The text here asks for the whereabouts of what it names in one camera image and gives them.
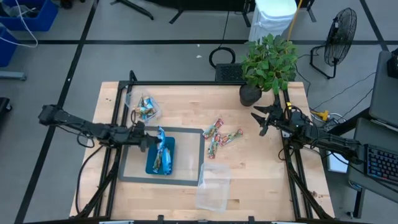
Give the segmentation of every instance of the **table surface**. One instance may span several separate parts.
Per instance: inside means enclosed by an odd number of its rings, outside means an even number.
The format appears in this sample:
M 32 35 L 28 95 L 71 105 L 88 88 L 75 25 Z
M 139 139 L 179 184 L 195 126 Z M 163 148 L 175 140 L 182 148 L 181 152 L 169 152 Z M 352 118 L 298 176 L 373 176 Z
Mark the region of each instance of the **table surface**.
M 398 78 L 391 78 L 387 73 L 387 61 L 391 55 L 388 51 L 379 54 L 369 114 L 373 118 L 398 127 L 398 116 L 396 116 L 398 105 L 393 103 L 398 96 Z
M 381 124 L 376 124 L 363 118 L 358 119 L 354 138 L 358 140 L 361 144 L 373 144 L 389 150 L 395 150 L 398 154 L 398 133 Z M 358 156 L 359 158 L 362 158 L 362 160 L 364 160 L 364 152 L 359 152 Z M 359 169 L 361 172 L 364 172 L 363 164 L 351 165 Z M 354 170 L 350 166 L 348 167 L 348 178 L 350 181 L 362 186 L 363 188 L 373 191 L 376 194 L 379 194 L 398 203 L 397 193 L 383 187 L 372 178 L 363 175 L 362 173 Z M 389 186 L 398 190 L 397 186 L 391 184 Z
M 118 82 L 102 83 L 93 122 L 111 122 L 117 86 Z M 162 116 L 156 124 L 207 129 L 217 118 L 222 118 L 223 131 L 228 133 L 241 128 L 244 136 L 219 150 L 215 159 L 207 158 L 205 153 L 204 162 L 227 164 L 231 169 L 230 195 L 224 213 L 196 209 L 196 187 L 122 182 L 118 179 L 113 220 L 156 220 L 158 215 L 164 215 L 165 220 L 247 221 L 248 216 L 255 216 L 258 221 L 294 220 L 285 162 L 278 159 L 278 152 L 282 149 L 280 131 L 269 128 L 264 137 L 259 136 L 260 127 L 250 115 L 256 110 L 240 104 L 239 86 L 133 86 L 133 91 L 140 89 L 146 89 L 162 109 Z M 289 96 L 293 105 L 310 114 L 303 83 L 289 83 Z M 273 102 L 274 95 L 270 91 L 263 93 L 255 105 L 268 106 Z M 209 144 L 210 140 L 206 140 L 205 149 Z M 84 160 L 94 150 L 86 149 Z M 97 189 L 104 152 L 101 150 L 91 158 L 83 170 L 80 209 Z M 309 150 L 301 152 L 309 191 L 314 192 L 317 202 L 334 216 L 320 156 Z M 296 189 L 301 216 L 305 217 L 303 197 L 297 186 Z M 101 215 L 105 214 L 107 199 L 108 191 L 104 193 Z M 72 206 L 70 215 L 75 214 L 75 207 Z

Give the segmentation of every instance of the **electric fan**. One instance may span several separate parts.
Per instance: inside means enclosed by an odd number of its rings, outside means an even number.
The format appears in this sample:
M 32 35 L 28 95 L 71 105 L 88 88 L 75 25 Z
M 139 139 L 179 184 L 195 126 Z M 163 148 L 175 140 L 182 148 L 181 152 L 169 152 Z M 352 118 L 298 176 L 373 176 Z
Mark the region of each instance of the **electric fan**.
M 347 56 L 348 50 L 354 39 L 356 30 L 356 13 L 350 8 L 340 11 L 333 19 L 326 42 L 318 47 L 311 49 L 310 65 L 318 72 L 322 73 L 327 79 L 336 76 L 336 67 Z M 324 59 L 329 66 L 333 66 L 333 76 L 327 75 L 325 72 L 317 68 L 313 63 L 313 51 L 325 48 Z

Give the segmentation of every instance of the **blue bin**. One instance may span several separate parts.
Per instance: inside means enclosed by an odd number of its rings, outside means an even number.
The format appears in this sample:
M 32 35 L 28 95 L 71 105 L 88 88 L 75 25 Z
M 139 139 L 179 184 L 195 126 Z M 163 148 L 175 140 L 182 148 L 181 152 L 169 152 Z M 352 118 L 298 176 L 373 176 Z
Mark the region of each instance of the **blue bin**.
M 8 6 L 16 6 L 15 0 L 3 0 Z M 35 18 L 24 18 L 26 26 L 30 31 L 49 31 L 57 16 L 58 8 L 51 0 L 18 0 L 19 5 L 37 7 L 40 9 Z M 26 30 L 21 19 L 18 17 L 0 17 L 0 22 L 9 30 Z
M 0 27 L 0 37 L 14 43 L 18 43 L 18 41 L 8 33 L 7 29 L 4 27 Z M 10 44 L 9 42 L 5 42 L 0 39 L 0 49 L 0 67 L 6 67 L 9 64 L 15 49 L 17 49 L 17 45 Z

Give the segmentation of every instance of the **wooden table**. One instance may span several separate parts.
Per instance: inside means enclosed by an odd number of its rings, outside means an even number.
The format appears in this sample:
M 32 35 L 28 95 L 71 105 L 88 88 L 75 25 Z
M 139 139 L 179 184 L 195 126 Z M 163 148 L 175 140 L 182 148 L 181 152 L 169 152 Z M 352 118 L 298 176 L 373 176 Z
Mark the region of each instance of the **wooden table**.
M 102 84 L 93 122 L 111 122 L 117 87 L 117 82 Z M 215 159 L 209 159 L 207 152 L 205 154 L 205 162 L 227 164 L 231 169 L 230 196 L 224 213 L 196 209 L 196 187 L 118 180 L 111 217 L 113 220 L 156 220 L 158 215 L 164 215 L 165 220 L 247 221 L 248 216 L 254 216 L 256 221 L 294 220 L 285 162 L 277 156 L 282 149 L 280 131 L 269 128 L 264 137 L 259 136 L 260 127 L 250 112 L 260 112 L 240 104 L 239 86 L 133 86 L 133 90 L 143 88 L 162 108 L 162 117 L 157 124 L 206 129 L 220 117 L 224 121 L 223 131 L 227 133 L 241 128 L 244 136 L 231 146 L 218 150 Z M 302 83 L 290 83 L 289 95 L 293 105 L 301 108 L 305 114 L 310 114 Z M 268 106 L 273 102 L 274 95 L 267 92 L 262 94 L 256 105 Z M 205 149 L 209 144 L 210 140 L 206 140 Z M 94 150 L 87 149 L 84 160 Z M 97 189 L 104 152 L 102 150 L 95 155 L 83 171 L 80 209 Z M 318 203 L 334 217 L 320 156 L 309 150 L 301 150 L 301 153 L 309 191 L 316 192 Z M 304 217 L 303 197 L 298 188 L 297 194 L 301 216 Z M 102 215 L 105 214 L 107 199 L 108 192 L 105 192 Z M 76 214 L 74 206 L 70 214 Z

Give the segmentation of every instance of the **black plant pot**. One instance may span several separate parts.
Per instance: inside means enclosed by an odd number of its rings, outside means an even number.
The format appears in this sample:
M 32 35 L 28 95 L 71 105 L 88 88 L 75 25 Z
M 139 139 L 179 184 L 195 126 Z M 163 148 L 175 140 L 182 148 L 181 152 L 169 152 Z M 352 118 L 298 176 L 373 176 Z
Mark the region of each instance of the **black plant pot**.
M 241 97 L 241 104 L 243 106 L 251 106 L 257 100 L 260 100 L 262 91 L 258 86 L 251 86 L 244 84 L 239 89 L 239 96 Z

